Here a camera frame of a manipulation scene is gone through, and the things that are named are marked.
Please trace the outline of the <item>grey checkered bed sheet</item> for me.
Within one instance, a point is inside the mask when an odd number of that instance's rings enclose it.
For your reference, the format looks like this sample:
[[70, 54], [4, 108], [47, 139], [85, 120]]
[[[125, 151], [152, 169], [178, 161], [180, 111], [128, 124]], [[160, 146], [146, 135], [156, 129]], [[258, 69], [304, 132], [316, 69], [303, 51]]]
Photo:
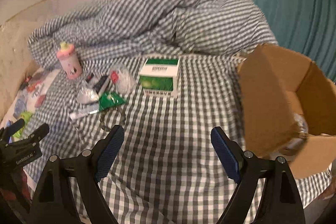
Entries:
[[[119, 223], [216, 223], [235, 189], [210, 141], [211, 129], [221, 126], [244, 147], [243, 118], [236, 66], [238, 58], [185, 55], [179, 57], [177, 98], [146, 96], [137, 82], [125, 95], [125, 116], [112, 110], [108, 127], [123, 123], [125, 140], [114, 164], [99, 186]], [[108, 73], [123, 64], [138, 80], [147, 56], [101, 56], [82, 61], [84, 77]], [[30, 119], [24, 135], [41, 124], [50, 133], [40, 142], [43, 156], [25, 167], [38, 182], [51, 155], [77, 156], [92, 148], [107, 132], [99, 114], [72, 121], [79, 81], [61, 71], [42, 107]]]

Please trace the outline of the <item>black white small box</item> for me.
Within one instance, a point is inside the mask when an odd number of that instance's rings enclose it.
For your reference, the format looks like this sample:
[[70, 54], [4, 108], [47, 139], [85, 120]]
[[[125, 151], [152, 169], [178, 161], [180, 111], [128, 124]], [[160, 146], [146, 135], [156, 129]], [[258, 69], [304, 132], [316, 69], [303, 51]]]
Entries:
[[91, 73], [85, 78], [85, 83], [86, 83], [85, 87], [94, 89], [100, 98], [102, 94], [104, 93], [104, 91], [106, 90], [109, 84], [109, 80], [110, 78], [108, 75], [100, 76], [100, 75]]

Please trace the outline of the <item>grey checkered duvet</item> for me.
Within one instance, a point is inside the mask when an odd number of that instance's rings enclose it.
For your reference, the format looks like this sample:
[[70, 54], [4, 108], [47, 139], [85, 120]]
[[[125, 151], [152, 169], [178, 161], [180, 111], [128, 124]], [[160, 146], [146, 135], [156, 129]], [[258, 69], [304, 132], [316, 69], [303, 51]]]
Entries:
[[27, 45], [49, 68], [60, 42], [89, 63], [150, 53], [233, 56], [277, 40], [252, 0], [102, 0], [47, 20]]

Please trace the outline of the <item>green white carton box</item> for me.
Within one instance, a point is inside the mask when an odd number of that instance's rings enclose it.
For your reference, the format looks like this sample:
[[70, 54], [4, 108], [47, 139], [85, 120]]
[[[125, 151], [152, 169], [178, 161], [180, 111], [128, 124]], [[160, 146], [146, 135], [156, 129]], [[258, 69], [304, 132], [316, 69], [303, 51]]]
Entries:
[[148, 58], [139, 72], [139, 82], [146, 95], [178, 95], [179, 59]]

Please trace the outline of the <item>silver foil packet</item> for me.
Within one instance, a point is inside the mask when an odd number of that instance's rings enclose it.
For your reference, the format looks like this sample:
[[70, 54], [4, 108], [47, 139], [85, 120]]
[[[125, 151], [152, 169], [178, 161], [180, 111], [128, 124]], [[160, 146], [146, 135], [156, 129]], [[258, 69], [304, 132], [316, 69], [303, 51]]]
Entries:
[[99, 96], [94, 89], [81, 87], [77, 94], [76, 100], [77, 103], [81, 105], [87, 105], [97, 102], [99, 100]]

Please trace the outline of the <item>tape roll in box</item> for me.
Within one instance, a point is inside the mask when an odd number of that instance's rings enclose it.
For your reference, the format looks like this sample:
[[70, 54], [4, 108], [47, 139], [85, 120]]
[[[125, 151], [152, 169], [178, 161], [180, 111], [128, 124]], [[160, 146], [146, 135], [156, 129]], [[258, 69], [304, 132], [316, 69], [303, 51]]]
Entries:
[[309, 127], [302, 114], [294, 113], [294, 139], [306, 139], [309, 135]]

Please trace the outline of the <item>colourful printed cloth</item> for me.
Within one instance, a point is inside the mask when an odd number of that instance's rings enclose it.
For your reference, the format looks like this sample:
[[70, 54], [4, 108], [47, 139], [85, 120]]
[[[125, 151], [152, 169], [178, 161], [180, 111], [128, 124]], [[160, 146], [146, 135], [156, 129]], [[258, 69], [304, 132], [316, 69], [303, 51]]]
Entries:
[[63, 105], [61, 80], [64, 79], [59, 69], [38, 69], [27, 82], [27, 86], [18, 94], [1, 121], [1, 127], [8, 127], [19, 119], [25, 125], [10, 137], [10, 142], [27, 137], [43, 123], [50, 126], [51, 133], [60, 119], [60, 109]]

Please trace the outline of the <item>silver tube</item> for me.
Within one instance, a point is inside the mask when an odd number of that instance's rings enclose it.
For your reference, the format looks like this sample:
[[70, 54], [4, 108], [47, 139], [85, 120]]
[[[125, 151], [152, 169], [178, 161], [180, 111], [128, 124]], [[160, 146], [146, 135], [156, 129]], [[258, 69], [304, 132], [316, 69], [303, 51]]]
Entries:
[[92, 115], [92, 114], [96, 114], [100, 111], [100, 107], [99, 104], [93, 104], [93, 105], [89, 105], [83, 109], [79, 109], [75, 112], [72, 112], [69, 114], [70, 119], [72, 121], [75, 121], [77, 119]]

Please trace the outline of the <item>green snack packet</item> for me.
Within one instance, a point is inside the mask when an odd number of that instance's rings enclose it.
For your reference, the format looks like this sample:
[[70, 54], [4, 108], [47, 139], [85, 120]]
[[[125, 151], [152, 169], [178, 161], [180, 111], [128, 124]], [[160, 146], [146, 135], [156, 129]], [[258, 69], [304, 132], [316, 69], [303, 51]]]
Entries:
[[116, 108], [126, 104], [126, 100], [116, 92], [106, 92], [99, 99], [99, 111]]

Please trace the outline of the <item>clear bag with red label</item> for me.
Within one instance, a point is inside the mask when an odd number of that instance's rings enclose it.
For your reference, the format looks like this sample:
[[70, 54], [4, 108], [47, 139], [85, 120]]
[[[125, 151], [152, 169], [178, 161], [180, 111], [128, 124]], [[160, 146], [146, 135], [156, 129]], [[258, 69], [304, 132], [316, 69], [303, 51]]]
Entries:
[[135, 79], [122, 64], [115, 64], [110, 69], [110, 79], [119, 94], [130, 93], [135, 87]]

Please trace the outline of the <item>cardboard box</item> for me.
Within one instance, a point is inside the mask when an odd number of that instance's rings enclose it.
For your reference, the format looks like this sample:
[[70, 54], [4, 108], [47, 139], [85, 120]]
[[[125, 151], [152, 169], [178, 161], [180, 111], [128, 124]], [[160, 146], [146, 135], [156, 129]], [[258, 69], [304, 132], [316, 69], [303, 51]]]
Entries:
[[[310, 58], [263, 44], [238, 67], [246, 148], [256, 156], [283, 156], [296, 179], [327, 170], [335, 160], [335, 83]], [[293, 114], [309, 127], [294, 139]]]

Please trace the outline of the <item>pink panda sippy cup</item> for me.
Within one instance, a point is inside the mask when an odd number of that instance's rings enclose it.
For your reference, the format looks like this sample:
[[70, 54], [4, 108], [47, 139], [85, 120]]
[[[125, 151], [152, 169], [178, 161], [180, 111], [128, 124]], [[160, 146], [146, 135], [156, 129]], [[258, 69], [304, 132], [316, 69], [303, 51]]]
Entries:
[[60, 50], [58, 50], [56, 56], [68, 79], [74, 80], [82, 74], [82, 67], [73, 44], [61, 42]]

